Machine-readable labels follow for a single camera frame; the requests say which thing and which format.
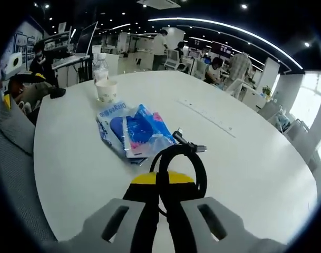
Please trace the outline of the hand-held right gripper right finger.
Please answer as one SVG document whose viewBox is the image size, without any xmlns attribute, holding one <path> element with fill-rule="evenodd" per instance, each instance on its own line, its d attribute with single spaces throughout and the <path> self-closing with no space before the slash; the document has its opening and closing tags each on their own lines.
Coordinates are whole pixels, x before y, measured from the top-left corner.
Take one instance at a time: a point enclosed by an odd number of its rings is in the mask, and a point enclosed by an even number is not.
<svg viewBox="0 0 321 253">
<path fill-rule="evenodd" d="M 192 178 L 159 173 L 159 195 L 176 252 L 241 252 L 243 223 L 213 198 L 202 197 Z"/>
</svg>

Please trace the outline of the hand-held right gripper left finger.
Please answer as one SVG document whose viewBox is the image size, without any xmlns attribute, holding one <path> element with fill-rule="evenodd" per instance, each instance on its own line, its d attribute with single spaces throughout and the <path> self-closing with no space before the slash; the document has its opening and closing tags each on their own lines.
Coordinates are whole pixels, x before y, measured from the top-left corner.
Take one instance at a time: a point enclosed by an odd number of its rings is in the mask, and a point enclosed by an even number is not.
<svg viewBox="0 0 321 253">
<path fill-rule="evenodd" d="M 122 199 L 112 199 L 83 225 L 85 252 L 151 252 L 159 222 L 156 173 L 133 179 Z"/>
</svg>

